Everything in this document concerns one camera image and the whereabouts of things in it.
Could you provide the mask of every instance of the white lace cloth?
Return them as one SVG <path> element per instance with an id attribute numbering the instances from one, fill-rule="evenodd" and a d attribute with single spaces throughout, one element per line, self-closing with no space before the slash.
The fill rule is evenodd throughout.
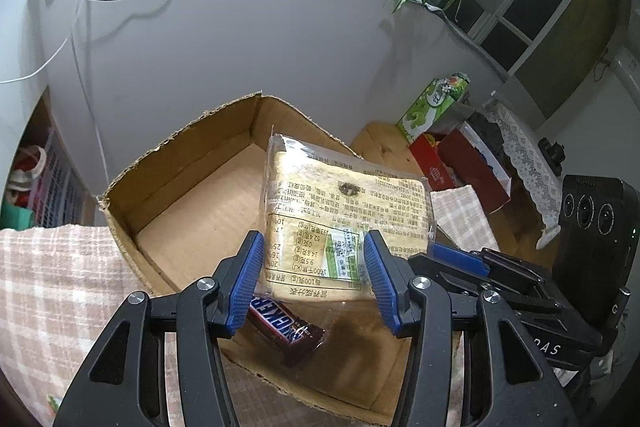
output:
<path id="1" fill-rule="evenodd" d="M 498 100 L 487 105 L 482 113 L 497 123 L 504 140 L 504 152 L 518 172 L 545 224 L 536 249 L 544 248 L 558 235 L 558 216 L 562 200 L 562 185 L 553 174 L 538 148 L 536 134 L 520 118 Z"/>

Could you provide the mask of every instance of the white wall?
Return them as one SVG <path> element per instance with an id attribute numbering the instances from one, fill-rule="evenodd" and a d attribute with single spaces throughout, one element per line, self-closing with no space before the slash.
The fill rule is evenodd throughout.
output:
<path id="1" fill-rule="evenodd" d="M 590 73 L 538 135 L 564 145 L 563 174 L 616 177 L 640 190 L 640 111 L 612 71 L 598 83 Z M 640 352 L 640 250 L 627 285 L 632 293 L 613 347 L 613 371 L 592 385 L 600 404 L 614 394 Z"/>
<path id="2" fill-rule="evenodd" d="M 74 0 L 42 0 L 44 48 L 64 37 Z M 398 121 L 433 77 L 465 71 L 472 101 L 501 85 L 435 15 L 389 0 L 91 2 L 81 70 L 110 177 L 173 131 L 256 90 L 283 97 L 346 142 Z M 49 68 L 52 108 L 93 193 L 106 184 L 70 49 Z"/>
<path id="3" fill-rule="evenodd" d="M 33 73 L 49 57 L 40 38 L 40 3 L 41 0 L 0 0 L 0 82 Z M 47 53 L 52 53 L 57 47 L 47 50 Z M 24 128 L 47 85 L 47 73 L 44 70 L 29 80 L 0 84 L 2 190 Z"/>
<path id="4" fill-rule="evenodd" d="M 34 38 L 34 0 L 0 0 L 0 81 L 35 71 L 42 44 Z M 44 90 L 41 74 L 25 82 L 0 84 L 0 187 L 4 187 L 24 127 Z"/>

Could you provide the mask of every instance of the plaid cloth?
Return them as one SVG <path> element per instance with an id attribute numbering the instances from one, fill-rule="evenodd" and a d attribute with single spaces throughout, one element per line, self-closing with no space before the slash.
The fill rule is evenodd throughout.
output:
<path id="1" fill-rule="evenodd" d="M 434 192 L 432 200 L 438 225 L 461 248 L 497 248 L 471 187 Z M 44 426 L 54 417 L 47 397 L 62 399 L 111 315 L 139 288 L 107 228 L 0 231 L 0 367 Z M 364 425 L 281 395 L 226 360 L 225 374 L 242 427 Z M 455 367 L 449 426 L 460 425 L 462 381 L 462 368 Z M 171 338 L 166 343 L 166 393 L 171 425 L 180 427 L 184 422 Z"/>

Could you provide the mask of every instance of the bread package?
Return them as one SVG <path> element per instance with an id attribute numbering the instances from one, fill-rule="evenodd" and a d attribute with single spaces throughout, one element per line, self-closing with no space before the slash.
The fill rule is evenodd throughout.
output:
<path id="1" fill-rule="evenodd" d="M 261 288 L 280 301 L 372 299 L 364 234 L 380 230 L 392 254 L 409 257 L 435 231 L 426 179 L 282 135 L 271 137 L 263 216 Z"/>

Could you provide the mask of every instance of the snickers bar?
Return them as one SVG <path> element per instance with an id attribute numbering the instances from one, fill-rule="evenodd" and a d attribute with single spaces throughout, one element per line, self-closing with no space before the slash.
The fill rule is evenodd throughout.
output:
<path id="1" fill-rule="evenodd" d="M 295 316 L 272 299 L 254 296 L 247 318 L 282 354 L 288 367 L 301 362 L 322 344 L 322 328 Z"/>

